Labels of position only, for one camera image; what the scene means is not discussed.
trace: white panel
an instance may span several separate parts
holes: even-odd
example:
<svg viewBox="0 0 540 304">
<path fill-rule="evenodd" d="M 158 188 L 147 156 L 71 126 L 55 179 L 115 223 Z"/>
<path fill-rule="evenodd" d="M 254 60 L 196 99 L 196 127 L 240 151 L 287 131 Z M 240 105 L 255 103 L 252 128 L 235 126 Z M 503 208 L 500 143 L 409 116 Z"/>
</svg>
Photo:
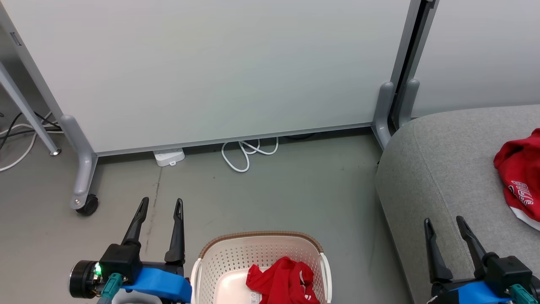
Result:
<svg viewBox="0 0 540 304">
<path fill-rule="evenodd" d="M 440 0 L 412 116 L 540 103 L 539 16 L 538 0 Z"/>
<path fill-rule="evenodd" d="M 96 152 L 366 123 L 409 1 L 2 0 Z"/>
</svg>

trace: black cable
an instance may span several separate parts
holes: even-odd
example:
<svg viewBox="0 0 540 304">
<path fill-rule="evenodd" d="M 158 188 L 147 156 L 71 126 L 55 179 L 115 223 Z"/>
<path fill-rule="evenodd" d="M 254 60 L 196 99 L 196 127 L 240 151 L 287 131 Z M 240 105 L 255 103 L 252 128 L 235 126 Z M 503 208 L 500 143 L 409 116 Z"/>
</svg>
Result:
<svg viewBox="0 0 540 304">
<path fill-rule="evenodd" d="M 62 130 L 58 130 L 58 129 L 45 129 L 45 131 L 62 131 Z M 20 132 L 12 133 L 12 134 L 10 134 L 10 135 L 4 135 L 4 136 L 1 136 L 1 137 L 0 137 L 0 140 L 4 139 L 5 137 L 11 137 L 11 136 L 16 136 L 16 135 L 25 134 L 25 133 L 32 133 L 32 132 L 35 132 L 35 130 L 20 131 Z"/>
<path fill-rule="evenodd" d="M 48 124 L 50 124 L 50 125 L 54 125 L 56 128 L 58 128 L 58 131 L 62 131 L 62 129 L 60 128 L 59 125 L 54 124 L 54 123 L 48 121 L 47 118 L 41 116 L 40 114 L 37 114 L 36 112 L 34 112 L 34 114 L 36 114 L 36 116 L 39 117 L 39 118 L 41 118 L 44 122 L 46 122 L 46 123 L 48 123 Z"/>
<path fill-rule="evenodd" d="M 11 131 L 11 129 L 13 128 L 13 126 L 15 125 L 15 122 L 17 121 L 17 119 L 22 115 L 22 113 L 19 113 L 19 115 L 17 115 L 15 117 L 15 119 L 11 122 L 11 125 L 9 126 L 8 128 L 8 131 L 5 133 L 5 136 L 4 136 L 4 140 L 2 140 L 2 143 L 0 143 L 0 149 L 4 146 L 5 144 L 5 141 L 8 139 L 9 137 L 9 132 Z"/>
<path fill-rule="evenodd" d="M 285 136 L 285 137 L 290 140 L 301 141 L 301 140 L 306 140 L 312 137 L 313 135 L 315 135 L 315 133 L 310 133 L 310 134 L 305 134 L 305 135 L 290 135 L 290 136 Z"/>
<path fill-rule="evenodd" d="M 0 137 L 0 139 L 3 139 L 4 141 L 2 142 L 2 144 L 0 144 L 0 149 L 2 148 L 2 146 L 4 145 L 4 142 L 7 140 L 8 137 L 11 137 L 11 136 L 16 136 L 16 135 L 19 135 L 19 134 L 25 134 L 25 133 L 31 133 L 31 132 L 35 132 L 35 130 L 26 130 L 26 131 L 20 131 L 20 132 L 16 132 L 16 133 L 12 133 L 10 134 L 10 131 L 11 129 L 13 128 L 13 126 L 15 125 L 15 121 L 20 117 L 22 113 L 19 113 L 19 115 L 17 115 L 17 117 L 15 117 L 14 121 L 11 123 L 11 126 L 9 127 L 8 131 L 6 132 L 6 134 L 2 137 Z M 45 117 L 41 116 L 40 114 L 34 112 L 34 114 L 36 114 L 36 116 L 38 116 L 39 118 L 41 118 L 44 122 L 47 122 L 48 124 L 50 125 L 53 125 L 55 126 L 56 128 L 54 129 L 45 129 L 45 131 L 62 131 L 62 129 L 60 128 L 60 126 L 58 126 L 57 124 L 54 124 L 50 121 L 48 121 Z"/>
</svg>

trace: green led light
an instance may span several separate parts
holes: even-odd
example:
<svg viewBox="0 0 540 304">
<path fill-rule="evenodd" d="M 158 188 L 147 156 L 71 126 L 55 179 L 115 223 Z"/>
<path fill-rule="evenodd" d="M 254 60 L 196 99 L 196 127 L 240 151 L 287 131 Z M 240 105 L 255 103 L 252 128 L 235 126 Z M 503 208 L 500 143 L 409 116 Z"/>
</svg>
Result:
<svg viewBox="0 0 540 304">
<path fill-rule="evenodd" d="M 94 273 L 96 275 L 101 275 L 101 266 L 99 265 L 99 263 L 96 263 L 96 266 L 94 267 Z"/>
</svg>

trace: white power strip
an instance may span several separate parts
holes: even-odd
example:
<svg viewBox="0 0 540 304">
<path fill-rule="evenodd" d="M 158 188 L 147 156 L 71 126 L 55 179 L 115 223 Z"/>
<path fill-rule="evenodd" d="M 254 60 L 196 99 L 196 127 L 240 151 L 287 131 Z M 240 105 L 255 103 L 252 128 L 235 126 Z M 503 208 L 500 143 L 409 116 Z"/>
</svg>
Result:
<svg viewBox="0 0 540 304">
<path fill-rule="evenodd" d="M 176 162 L 183 160 L 186 155 L 184 155 L 184 150 L 182 150 L 182 148 L 176 148 L 154 151 L 154 157 L 158 162 L 158 166 L 164 167 L 176 165 Z"/>
</svg>

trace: red cloth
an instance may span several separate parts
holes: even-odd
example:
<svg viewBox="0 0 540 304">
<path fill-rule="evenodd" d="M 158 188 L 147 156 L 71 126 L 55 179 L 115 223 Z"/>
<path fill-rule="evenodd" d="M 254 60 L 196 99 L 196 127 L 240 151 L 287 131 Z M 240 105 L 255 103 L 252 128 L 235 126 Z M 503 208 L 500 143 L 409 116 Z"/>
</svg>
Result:
<svg viewBox="0 0 540 304">
<path fill-rule="evenodd" d="M 504 183 L 504 198 L 516 216 L 540 230 L 540 128 L 509 141 L 493 160 Z"/>
<path fill-rule="evenodd" d="M 265 272 L 252 265 L 246 285 L 262 294 L 260 304 L 319 304 L 313 292 L 313 271 L 286 256 Z"/>
</svg>

